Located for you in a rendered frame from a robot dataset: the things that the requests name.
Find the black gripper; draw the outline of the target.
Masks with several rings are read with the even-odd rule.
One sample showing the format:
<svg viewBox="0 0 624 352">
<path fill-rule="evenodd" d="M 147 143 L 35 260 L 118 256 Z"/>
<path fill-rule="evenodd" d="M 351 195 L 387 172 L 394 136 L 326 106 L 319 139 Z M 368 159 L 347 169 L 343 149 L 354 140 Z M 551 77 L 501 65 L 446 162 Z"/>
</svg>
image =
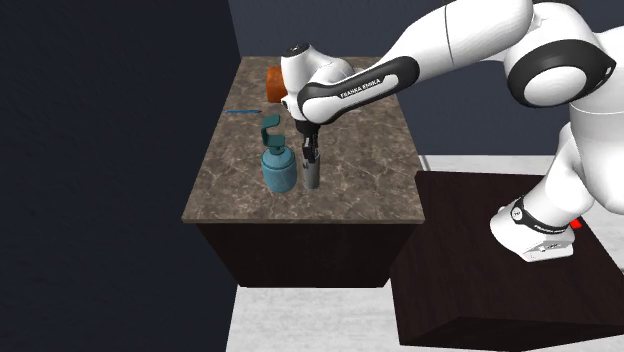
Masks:
<svg viewBox="0 0 624 352">
<path fill-rule="evenodd" d="M 318 132 L 320 125 L 309 121 L 295 121 L 295 127 L 303 135 L 302 153 L 309 164 L 314 164 L 318 157 Z"/>
</svg>

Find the grey cylindrical cup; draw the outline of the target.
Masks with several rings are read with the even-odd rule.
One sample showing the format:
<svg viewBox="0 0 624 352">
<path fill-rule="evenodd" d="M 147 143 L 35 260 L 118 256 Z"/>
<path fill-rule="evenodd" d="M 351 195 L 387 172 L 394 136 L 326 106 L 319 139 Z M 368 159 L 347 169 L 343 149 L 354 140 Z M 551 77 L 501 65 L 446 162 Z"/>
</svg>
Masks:
<svg viewBox="0 0 624 352">
<path fill-rule="evenodd" d="M 313 161 L 303 158 L 303 182 L 309 190 L 317 189 L 320 183 L 320 153 L 314 153 Z"/>
</svg>

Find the teal soap dispenser bottle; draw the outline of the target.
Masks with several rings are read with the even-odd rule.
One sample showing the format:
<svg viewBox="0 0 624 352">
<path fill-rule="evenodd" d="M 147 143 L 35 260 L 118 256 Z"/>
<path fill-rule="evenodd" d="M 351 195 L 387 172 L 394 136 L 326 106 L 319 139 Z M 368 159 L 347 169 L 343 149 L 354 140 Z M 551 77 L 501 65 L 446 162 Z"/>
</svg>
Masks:
<svg viewBox="0 0 624 352">
<path fill-rule="evenodd" d="M 261 167 L 267 187 L 278 193 L 289 192 L 297 182 L 294 151 L 287 147 L 284 135 L 273 135 L 268 129 L 280 124 L 280 115 L 267 116 L 262 121 L 261 139 L 266 147 L 261 157 Z"/>
</svg>

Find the dark cabinet with marble top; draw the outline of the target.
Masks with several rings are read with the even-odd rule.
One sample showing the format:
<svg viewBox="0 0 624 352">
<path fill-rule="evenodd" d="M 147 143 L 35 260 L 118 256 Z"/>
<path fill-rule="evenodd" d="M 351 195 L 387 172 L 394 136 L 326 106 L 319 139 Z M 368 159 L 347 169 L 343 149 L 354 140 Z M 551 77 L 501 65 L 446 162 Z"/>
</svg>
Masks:
<svg viewBox="0 0 624 352">
<path fill-rule="evenodd" d="M 302 142 L 285 108 L 267 101 L 267 69 L 277 64 L 241 60 L 182 219 L 243 287 L 381 287 L 424 220 L 421 164 L 399 102 L 387 97 L 322 127 L 319 187 L 275 193 L 261 170 L 263 118 L 279 114 L 287 145 Z M 245 109 L 262 112 L 225 112 Z"/>
</svg>

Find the orange brick block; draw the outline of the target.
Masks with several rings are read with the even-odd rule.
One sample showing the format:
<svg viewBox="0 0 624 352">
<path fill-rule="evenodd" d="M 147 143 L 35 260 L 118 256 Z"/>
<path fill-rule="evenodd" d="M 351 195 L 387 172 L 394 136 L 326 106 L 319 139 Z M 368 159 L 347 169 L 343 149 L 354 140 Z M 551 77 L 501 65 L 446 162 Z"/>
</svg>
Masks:
<svg viewBox="0 0 624 352">
<path fill-rule="evenodd" d="M 269 103 L 280 103 L 287 95 L 280 66 L 269 66 L 266 74 L 266 97 Z"/>
</svg>

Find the dark wooden robot stand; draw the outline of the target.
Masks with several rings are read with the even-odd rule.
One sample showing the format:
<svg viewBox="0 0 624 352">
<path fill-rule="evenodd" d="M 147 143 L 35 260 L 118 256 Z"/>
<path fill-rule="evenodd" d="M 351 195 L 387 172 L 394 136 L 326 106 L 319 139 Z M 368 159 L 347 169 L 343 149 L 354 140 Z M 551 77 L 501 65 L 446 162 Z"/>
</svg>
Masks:
<svg viewBox="0 0 624 352">
<path fill-rule="evenodd" d="M 419 171 L 425 220 L 390 269 L 399 341 L 506 352 L 624 335 L 624 274 L 588 225 L 574 253 L 527 263 L 490 231 L 538 175 Z"/>
</svg>

